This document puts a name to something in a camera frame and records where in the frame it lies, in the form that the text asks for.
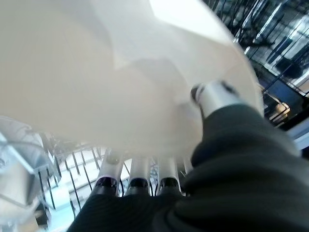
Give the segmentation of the right robot hand dark palm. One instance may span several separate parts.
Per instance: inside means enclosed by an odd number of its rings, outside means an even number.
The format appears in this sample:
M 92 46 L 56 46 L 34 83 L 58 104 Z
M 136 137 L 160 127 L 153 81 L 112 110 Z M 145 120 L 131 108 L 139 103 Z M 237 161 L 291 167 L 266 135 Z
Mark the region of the right robot hand dark palm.
M 171 185 L 151 197 L 112 196 L 100 181 L 70 232 L 306 232 L 309 163 L 293 140 L 228 84 L 193 87 L 203 135 L 185 196 Z

